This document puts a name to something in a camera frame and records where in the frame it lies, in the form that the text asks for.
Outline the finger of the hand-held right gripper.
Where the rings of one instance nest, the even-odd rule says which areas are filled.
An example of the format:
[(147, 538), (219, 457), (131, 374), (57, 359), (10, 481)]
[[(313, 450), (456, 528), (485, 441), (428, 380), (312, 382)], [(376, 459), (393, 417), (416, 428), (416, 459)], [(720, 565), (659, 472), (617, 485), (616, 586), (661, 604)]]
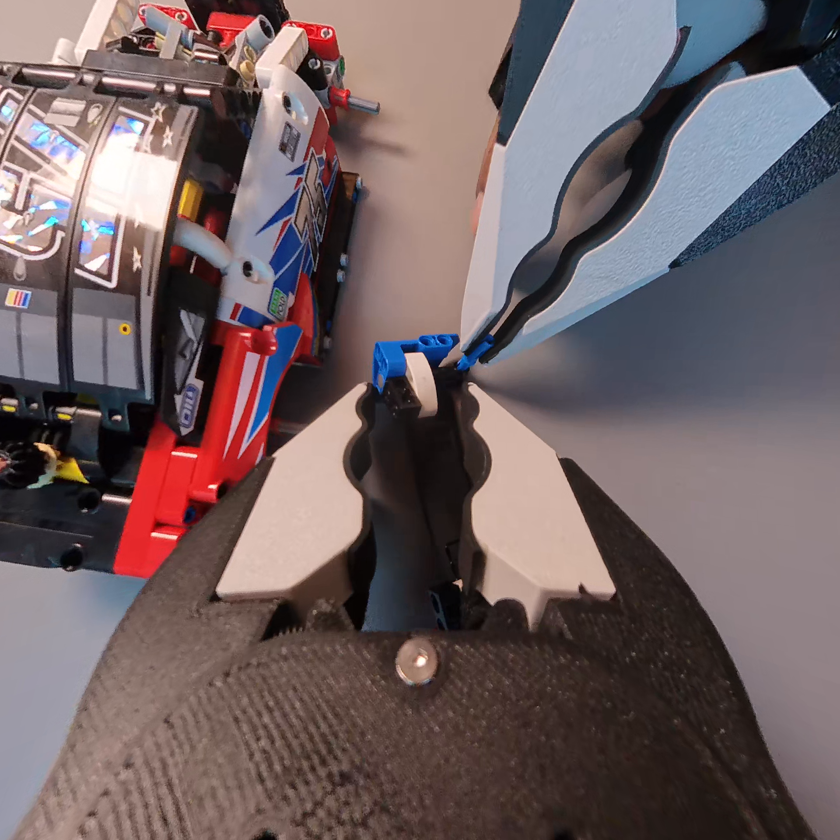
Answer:
[(509, 140), (493, 150), (461, 312), (462, 350), (493, 329), (517, 268), (557, 228), (571, 177), (651, 100), (679, 41), (676, 2), (571, 2)]
[(798, 66), (721, 83), (682, 112), (639, 193), (569, 253), (559, 285), (500, 326), (485, 364), (505, 360), (664, 275), (671, 263), (830, 111)]

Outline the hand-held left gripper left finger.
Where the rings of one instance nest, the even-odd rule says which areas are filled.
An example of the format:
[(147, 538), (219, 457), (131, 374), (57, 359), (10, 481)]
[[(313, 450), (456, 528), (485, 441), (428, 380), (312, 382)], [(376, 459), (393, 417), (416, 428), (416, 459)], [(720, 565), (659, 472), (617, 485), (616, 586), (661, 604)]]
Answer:
[(270, 457), (217, 583), (226, 602), (279, 600), (304, 618), (318, 600), (361, 628), (369, 600), (369, 386), (359, 384)]

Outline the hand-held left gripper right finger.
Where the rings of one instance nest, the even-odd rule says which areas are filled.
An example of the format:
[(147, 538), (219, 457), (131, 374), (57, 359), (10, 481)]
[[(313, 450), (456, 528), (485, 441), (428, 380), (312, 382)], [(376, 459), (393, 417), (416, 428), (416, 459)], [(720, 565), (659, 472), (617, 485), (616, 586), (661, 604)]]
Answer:
[(477, 591), (490, 605), (519, 602), (531, 629), (553, 599), (581, 592), (611, 599), (614, 582), (554, 450), (478, 385), (468, 391), (490, 455), (489, 475), (470, 503), (485, 556)]

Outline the lego race car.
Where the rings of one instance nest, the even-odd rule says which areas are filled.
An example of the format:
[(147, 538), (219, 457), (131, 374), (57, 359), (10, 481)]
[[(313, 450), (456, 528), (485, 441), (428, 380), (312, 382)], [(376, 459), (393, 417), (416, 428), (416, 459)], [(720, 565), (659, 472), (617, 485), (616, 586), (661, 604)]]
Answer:
[(148, 578), (331, 346), (361, 178), (333, 27), (95, 2), (2, 63), (1, 556)]

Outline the black curved lego bumper assembly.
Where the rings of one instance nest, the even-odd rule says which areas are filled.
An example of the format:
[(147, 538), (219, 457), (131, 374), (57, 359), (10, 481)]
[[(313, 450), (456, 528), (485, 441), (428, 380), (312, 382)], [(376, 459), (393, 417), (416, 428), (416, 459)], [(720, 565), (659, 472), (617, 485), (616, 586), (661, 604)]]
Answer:
[(445, 358), (454, 334), (379, 342), (373, 499), (378, 567), (366, 628), (459, 630), (469, 625), (471, 544), (463, 401), (466, 374)]

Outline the person's right hand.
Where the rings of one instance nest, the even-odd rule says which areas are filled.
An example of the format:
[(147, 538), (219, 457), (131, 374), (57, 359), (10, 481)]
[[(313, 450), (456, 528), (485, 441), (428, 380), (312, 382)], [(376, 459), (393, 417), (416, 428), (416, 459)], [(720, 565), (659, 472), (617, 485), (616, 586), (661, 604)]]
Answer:
[(476, 236), (478, 230), (480, 212), (482, 204), (484, 202), (485, 192), (487, 189), (487, 179), (490, 169), (491, 158), (497, 144), (498, 125), (499, 118), (497, 117), (490, 131), (490, 135), (486, 143), (486, 148), (482, 155), (482, 160), (479, 168), (479, 174), (476, 182), (476, 198), (470, 213), (470, 230), (473, 236)]

